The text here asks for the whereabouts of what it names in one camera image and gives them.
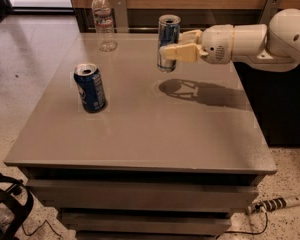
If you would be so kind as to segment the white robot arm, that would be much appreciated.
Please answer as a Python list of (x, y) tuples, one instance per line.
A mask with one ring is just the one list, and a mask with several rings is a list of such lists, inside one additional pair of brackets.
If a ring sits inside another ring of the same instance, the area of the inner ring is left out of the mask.
[(159, 49), (168, 60), (210, 64), (241, 62), (269, 72), (300, 66), (300, 10), (284, 9), (268, 24), (214, 25), (181, 34), (175, 44)]

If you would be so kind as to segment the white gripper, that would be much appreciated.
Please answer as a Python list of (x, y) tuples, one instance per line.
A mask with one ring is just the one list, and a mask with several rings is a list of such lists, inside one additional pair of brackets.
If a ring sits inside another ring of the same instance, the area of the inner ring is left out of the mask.
[(233, 25), (215, 25), (203, 32), (199, 29), (179, 34), (180, 43), (162, 46), (160, 55), (167, 60), (196, 62), (200, 58), (210, 64), (230, 62), (233, 47)]

